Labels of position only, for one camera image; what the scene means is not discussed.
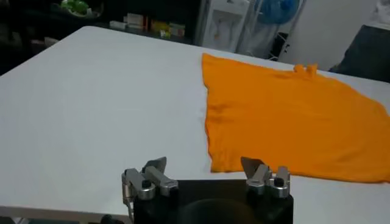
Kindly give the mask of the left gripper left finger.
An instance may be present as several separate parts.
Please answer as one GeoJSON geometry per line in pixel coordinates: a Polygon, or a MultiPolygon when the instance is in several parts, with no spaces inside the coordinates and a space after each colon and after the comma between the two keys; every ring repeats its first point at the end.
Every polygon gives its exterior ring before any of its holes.
{"type": "Polygon", "coordinates": [[[164,174],[166,163],[164,156],[149,160],[140,171],[126,169],[121,174],[123,203],[131,204],[136,198],[152,200],[157,194],[172,196],[179,189],[179,182],[164,174]]]}

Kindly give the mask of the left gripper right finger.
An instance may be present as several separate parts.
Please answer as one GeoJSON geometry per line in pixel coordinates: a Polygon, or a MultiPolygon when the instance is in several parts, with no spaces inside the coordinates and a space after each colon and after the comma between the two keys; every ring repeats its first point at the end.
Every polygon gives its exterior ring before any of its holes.
{"type": "Polygon", "coordinates": [[[274,173],[260,159],[241,157],[241,165],[246,174],[248,191],[257,195],[269,194],[274,198],[290,196],[290,172],[286,166],[279,166],[274,173]]]}

